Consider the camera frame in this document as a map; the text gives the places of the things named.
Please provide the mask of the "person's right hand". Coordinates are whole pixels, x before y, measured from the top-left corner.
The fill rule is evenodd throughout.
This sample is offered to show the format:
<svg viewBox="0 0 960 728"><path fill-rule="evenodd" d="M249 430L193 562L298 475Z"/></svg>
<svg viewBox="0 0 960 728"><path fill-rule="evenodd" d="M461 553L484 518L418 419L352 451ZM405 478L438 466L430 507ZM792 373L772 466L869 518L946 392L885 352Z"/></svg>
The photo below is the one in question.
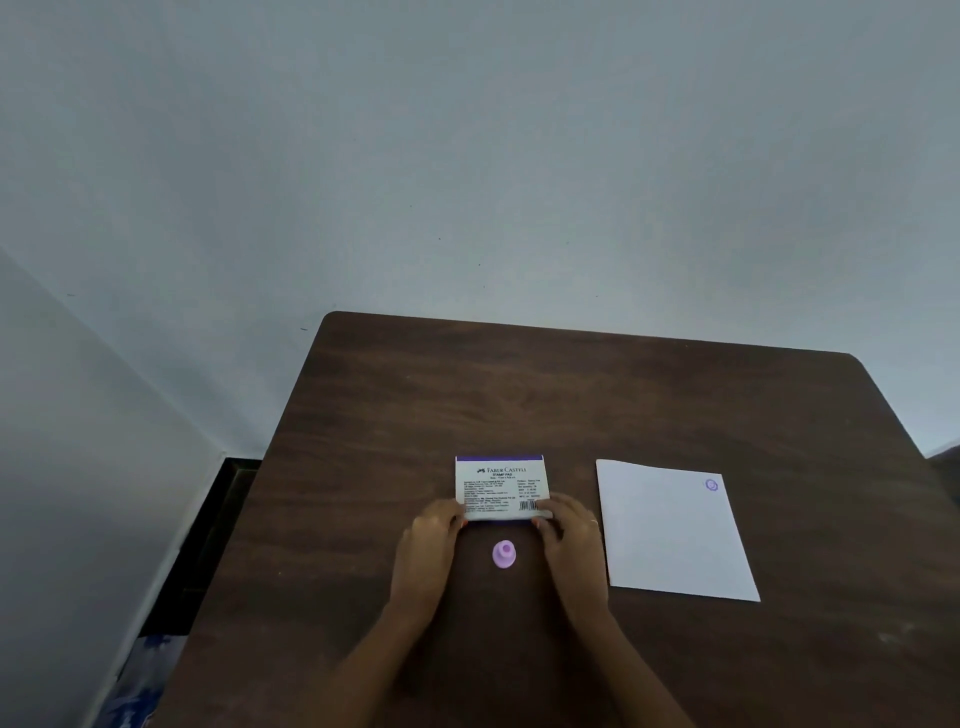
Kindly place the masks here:
<svg viewBox="0 0 960 728"><path fill-rule="evenodd" d="M536 504L550 511L558 543L544 543L546 562L567 617L589 609L609 609L606 555L599 521L576 498L553 492Z"/></svg>

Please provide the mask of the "person's left hand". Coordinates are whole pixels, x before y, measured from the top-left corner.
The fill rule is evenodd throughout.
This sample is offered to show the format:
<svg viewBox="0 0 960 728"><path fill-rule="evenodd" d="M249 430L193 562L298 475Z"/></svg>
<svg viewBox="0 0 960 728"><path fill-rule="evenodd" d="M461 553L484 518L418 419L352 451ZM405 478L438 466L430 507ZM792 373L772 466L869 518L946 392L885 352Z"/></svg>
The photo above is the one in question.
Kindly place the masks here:
<svg viewBox="0 0 960 728"><path fill-rule="evenodd" d="M464 517L457 500L431 502L404 530L395 552L389 605L420 625L432 620L449 582L459 535L450 537L455 517Z"/></svg>

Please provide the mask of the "white stamp pad box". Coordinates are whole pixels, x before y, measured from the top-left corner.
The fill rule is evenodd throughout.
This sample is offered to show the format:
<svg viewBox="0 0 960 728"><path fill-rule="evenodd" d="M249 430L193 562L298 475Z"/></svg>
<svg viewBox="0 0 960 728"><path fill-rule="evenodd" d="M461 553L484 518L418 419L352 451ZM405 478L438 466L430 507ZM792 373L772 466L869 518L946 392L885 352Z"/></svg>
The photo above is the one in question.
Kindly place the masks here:
<svg viewBox="0 0 960 728"><path fill-rule="evenodd" d="M469 522L551 519L538 508L551 498L544 455L458 456L454 460L455 500Z"/></svg>

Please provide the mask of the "person's left forearm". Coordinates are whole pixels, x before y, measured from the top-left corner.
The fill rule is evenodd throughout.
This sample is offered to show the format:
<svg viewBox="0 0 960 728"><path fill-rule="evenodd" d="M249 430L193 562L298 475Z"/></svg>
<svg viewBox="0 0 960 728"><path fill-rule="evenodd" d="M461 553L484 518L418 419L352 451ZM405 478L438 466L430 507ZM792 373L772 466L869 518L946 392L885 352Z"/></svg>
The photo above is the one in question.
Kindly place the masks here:
<svg viewBox="0 0 960 728"><path fill-rule="evenodd" d="M353 650L306 687L295 728L373 728L406 658L433 613L389 603Z"/></svg>

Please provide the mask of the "person's right forearm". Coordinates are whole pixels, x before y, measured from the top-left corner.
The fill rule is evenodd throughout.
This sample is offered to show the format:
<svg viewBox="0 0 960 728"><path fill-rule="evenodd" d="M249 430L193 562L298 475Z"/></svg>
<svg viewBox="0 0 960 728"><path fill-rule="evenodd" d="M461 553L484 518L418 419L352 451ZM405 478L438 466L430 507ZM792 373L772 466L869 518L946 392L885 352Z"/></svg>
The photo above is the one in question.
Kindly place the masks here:
<svg viewBox="0 0 960 728"><path fill-rule="evenodd" d="M609 609L579 610L569 620L604 677L624 728L695 728Z"/></svg>

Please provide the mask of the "white paper sheet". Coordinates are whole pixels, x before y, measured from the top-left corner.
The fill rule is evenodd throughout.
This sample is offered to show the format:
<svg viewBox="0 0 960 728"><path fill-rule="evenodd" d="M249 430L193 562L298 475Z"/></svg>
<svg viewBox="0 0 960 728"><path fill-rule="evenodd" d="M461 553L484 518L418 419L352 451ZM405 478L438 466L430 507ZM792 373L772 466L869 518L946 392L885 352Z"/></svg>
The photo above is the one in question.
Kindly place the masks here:
<svg viewBox="0 0 960 728"><path fill-rule="evenodd" d="M596 461L611 587L760 602L719 472Z"/></svg>

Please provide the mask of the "blue patterned cloth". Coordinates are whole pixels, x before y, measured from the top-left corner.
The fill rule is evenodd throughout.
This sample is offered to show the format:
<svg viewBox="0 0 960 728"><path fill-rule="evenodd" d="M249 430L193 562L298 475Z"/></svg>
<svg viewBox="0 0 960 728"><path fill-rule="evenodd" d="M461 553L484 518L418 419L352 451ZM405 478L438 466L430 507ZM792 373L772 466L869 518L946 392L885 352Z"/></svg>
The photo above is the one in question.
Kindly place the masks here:
<svg viewBox="0 0 960 728"><path fill-rule="evenodd" d="M91 728L147 728L186 641L184 635L138 637Z"/></svg>

